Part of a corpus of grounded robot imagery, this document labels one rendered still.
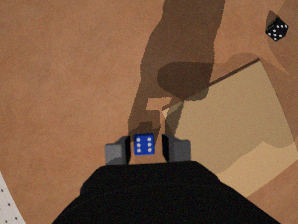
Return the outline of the tan flat mat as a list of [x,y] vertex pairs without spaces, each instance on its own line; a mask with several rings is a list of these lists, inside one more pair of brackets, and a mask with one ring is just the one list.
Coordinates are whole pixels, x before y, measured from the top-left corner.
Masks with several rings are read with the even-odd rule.
[[191,160],[248,197],[298,159],[287,119],[261,63],[165,109]]

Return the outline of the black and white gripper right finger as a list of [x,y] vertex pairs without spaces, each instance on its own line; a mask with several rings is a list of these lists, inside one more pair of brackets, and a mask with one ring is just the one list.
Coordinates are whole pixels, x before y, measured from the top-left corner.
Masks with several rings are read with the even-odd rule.
[[166,162],[190,161],[191,143],[170,134],[162,134],[162,154]]

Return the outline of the blue die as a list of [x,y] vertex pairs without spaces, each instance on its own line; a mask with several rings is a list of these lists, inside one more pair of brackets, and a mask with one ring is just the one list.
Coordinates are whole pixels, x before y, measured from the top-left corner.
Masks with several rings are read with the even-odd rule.
[[153,133],[135,133],[133,138],[135,155],[153,155],[155,153]]

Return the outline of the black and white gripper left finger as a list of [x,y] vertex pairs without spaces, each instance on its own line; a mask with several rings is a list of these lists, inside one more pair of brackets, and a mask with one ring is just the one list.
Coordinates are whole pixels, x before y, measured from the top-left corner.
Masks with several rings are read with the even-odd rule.
[[130,136],[122,136],[115,143],[108,143],[104,147],[106,165],[129,164],[131,159]]

